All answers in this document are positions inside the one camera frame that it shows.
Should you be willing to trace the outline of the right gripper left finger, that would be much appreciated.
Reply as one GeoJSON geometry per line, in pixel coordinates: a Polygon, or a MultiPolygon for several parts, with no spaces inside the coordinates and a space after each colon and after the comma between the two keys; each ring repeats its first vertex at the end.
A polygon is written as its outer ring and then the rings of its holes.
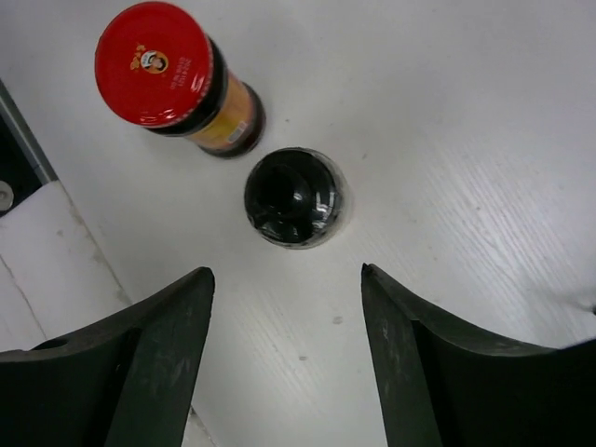
{"type": "Polygon", "coordinates": [[[181,445],[214,292],[199,267],[107,318],[2,353],[2,445],[181,445]]]}

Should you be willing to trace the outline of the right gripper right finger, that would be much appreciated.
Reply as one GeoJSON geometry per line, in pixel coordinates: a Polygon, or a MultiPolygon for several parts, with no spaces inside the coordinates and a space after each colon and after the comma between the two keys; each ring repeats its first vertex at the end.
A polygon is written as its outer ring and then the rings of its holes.
{"type": "Polygon", "coordinates": [[[419,297],[373,264],[361,294],[391,446],[591,446],[595,344],[518,341],[419,297]]]}

